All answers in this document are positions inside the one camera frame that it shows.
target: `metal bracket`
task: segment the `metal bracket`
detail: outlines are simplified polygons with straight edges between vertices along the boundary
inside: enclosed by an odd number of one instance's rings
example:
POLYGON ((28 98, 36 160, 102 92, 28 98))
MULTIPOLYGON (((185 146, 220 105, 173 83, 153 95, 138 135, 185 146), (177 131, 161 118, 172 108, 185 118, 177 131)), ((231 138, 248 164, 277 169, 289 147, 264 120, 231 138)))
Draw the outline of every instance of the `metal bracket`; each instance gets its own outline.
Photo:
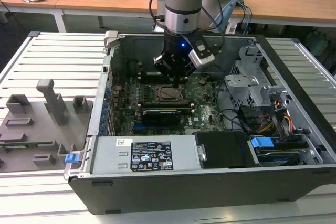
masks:
POLYGON ((258 82, 254 77, 243 76, 242 74, 225 76, 225 83, 228 86, 235 88, 246 88, 253 85, 258 85, 258 82))
POLYGON ((120 43, 120 38, 123 37, 118 35, 118 31, 107 31, 104 36, 104 45, 106 48, 117 46, 120 43))
POLYGON ((284 92, 287 92, 287 90, 285 89, 285 87, 283 86, 264 86, 261 91, 260 91, 260 95, 262 97, 262 102, 266 102, 269 103, 269 96, 271 94, 282 94, 284 92))
POLYGON ((263 59, 263 54, 260 52, 259 48, 255 46, 242 47, 239 51, 239 56, 244 64, 260 64, 263 59))

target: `blue cable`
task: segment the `blue cable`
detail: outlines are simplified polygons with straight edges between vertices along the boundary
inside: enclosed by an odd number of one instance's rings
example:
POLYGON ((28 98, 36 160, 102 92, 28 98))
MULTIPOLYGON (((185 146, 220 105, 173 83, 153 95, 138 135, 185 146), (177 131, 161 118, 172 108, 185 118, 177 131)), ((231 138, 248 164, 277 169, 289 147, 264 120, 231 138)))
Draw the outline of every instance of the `blue cable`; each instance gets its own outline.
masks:
POLYGON ((239 5, 241 5, 242 8, 244 8, 244 10, 247 12, 247 24, 246 24, 246 28, 245 28, 245 30, 243 31, 243 34, 246 34, 246 33, 247 33, 247 29, 248 29, 248 25, 250 24, 250 14, 249 14, 249 12, 248 12, 248 8, 247 8, 241 1, 239 1, 239 0, 236 0, 236 1, 237 1, 237 3, 238 3, 239 5))

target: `white slatted table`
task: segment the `white slatted table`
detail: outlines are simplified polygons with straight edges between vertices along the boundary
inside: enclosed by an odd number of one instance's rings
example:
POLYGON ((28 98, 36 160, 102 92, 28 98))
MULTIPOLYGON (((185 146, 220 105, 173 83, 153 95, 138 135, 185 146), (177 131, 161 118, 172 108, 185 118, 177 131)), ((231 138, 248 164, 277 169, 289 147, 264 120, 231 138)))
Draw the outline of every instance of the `white slatted table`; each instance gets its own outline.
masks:
POLYGON ((39 79, 51 78, 55 93, 65 101, 85 95, 93 101, 104 58, 104 34, 40 33, 28 37, 0 75, 0 120, 6 116, 6 102, 12 94, 44 101, 36 90, 39 79))
MULTIPOLYGON (((336 79, 301 43, 282 38, 268 38, 267 40, 336 130, 336 79)), ((268 71, 275 82, 281 84, 271 67, 268 71)))
MULTIPOLYGON (((330 88, 325 75, 319 74, 320 70, 313 80, 301 75, 302 72, 311 74, 308 69, 302 70, 310 66, 305 58, 296 58, 300 54, 294 48, 284 51, 277 48, 284 43, 288 46, 290 42, 269 41, 285 63, 291 65, 291 70, 296 71, 294 75, 304 88, 311 89, 315 84, 330 88), (293 62, 298 61, 305 63, 297 67, 293 62)), ((103 34, 41 33, 27 38, 0 74, 1 118, 7 113, 5 103, 11 94, 25 92, 29 101, 44 101, 42 94, 35 91, 40 78, 53 78, 55 91, 60 92, 64 100, 81 94, 93 101, 104 56, 102 42, 103 34)), ((333 104, 329 95, 326 99, 315 97, 314 100, 320 102, 321 110, 327 109, 323 107, 325 103, 333 104)), ((94 216, 88 213, 62 173, 55 170, 35 175, 0 174, 0 223, 336 223, 336 185, 317 188, 293 203, 94 216)))

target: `power supply label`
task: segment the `power supply label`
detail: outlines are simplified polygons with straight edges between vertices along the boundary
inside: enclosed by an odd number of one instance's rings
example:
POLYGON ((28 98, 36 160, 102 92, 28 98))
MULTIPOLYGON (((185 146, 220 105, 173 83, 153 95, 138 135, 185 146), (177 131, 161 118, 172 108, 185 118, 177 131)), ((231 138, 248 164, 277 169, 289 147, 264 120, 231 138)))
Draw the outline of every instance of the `power supply label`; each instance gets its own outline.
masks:
POLYGON ((133 172, 173 170, 170 142, 132 143, 131 170, 133 172))

